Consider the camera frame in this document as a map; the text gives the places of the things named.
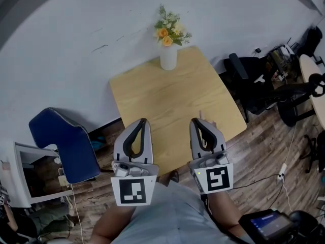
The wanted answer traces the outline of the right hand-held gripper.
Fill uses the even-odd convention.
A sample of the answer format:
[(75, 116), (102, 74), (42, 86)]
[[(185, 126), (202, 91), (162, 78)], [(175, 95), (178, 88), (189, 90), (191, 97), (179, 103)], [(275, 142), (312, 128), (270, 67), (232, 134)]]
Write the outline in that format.
[(229, 153), (225, 151), (222, 132), (200, 118), (190, 121), (189, 131), (193, 160), (188, 166), (199, 193), (212, 194), (232, 189), (234, 168), (228, 161)]

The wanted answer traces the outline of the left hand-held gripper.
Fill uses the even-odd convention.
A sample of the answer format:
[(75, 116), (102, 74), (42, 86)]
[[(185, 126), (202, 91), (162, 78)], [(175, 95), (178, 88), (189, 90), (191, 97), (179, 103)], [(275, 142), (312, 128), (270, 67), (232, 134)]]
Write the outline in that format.
[[(139, 133), (140, 150), (136, 154), (132, 144)], [(153, 164), (151, 130), (146, 118), (133, 122), (117, 137), (114, 160), (112, 168), (115, 176), (111, 178), (111, 185), (116, 205), (150, 205), (159, 167)]]

